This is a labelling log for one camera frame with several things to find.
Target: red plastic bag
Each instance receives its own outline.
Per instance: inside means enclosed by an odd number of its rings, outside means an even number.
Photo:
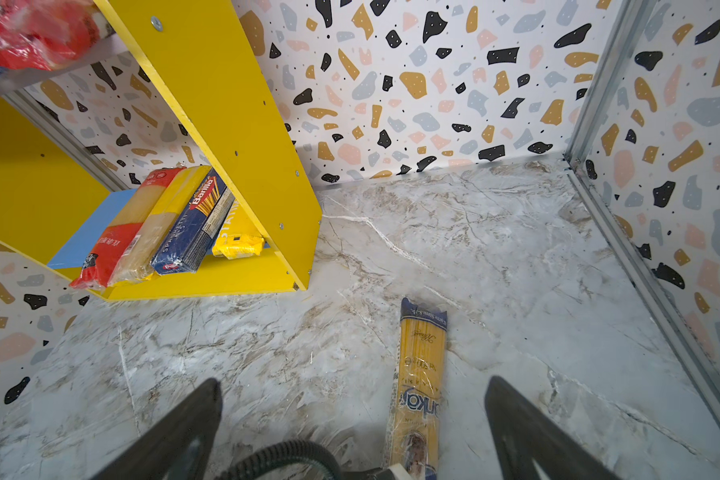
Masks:
[[[0,0],[0,67],[58,70],[112,33],[91,0]]]

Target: yellow pasta package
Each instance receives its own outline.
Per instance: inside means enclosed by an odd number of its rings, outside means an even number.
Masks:
[[[240,202],[235,200],[213,244],[213,255],[234,260],[261,255],[262,248],[264,239],[240,206]]]
[[[210,169],[205,165],[187,168],[173,178],[118,260],[109,286],[139,283],[157,275],[150,264],[152,257]]]
[[[438,428],[445,367],[446,312],[404,298],[384,466],[401,464],[414,480],[438,477]]]

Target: pasta package on floor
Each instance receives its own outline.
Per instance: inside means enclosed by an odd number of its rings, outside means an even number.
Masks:
[[[139,233],[125,248],[110,277],[109,286],[139,283],[156,275],[150,264],[155,252],[210,169],[204,165],[178,173],[144,220]]]
[[[110,222],[88,254],[80,277],[70,283],[72,288],[104,290],[110,281],[117,261],[130,245],[160,196],[182,168],[154,170]]]
[[[211,169],[152,259],[158,274],[197,272],[235,196]]]
[[[246,212],[235,200],[213,244],[213,255],[230,260],[261,255],[264,239]]]
[[[404,298],[384,465],[402,464],[414,480],[438,476],[438,428],[446,312],[429,312]]]

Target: shelf screw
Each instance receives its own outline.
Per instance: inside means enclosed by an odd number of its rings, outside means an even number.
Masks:
[[[160,19],[153,15],[152,17],[152,26],[157,30],[158,32],[163,31],[163,23],[160,21]]]

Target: metal frame edge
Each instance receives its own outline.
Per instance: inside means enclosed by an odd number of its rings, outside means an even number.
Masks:
[[[128,190],[129,187],[120,178],[106,168],[62,124],[43,110],[23,88],[8,92],[3,98],[107,190],[110,192]]]

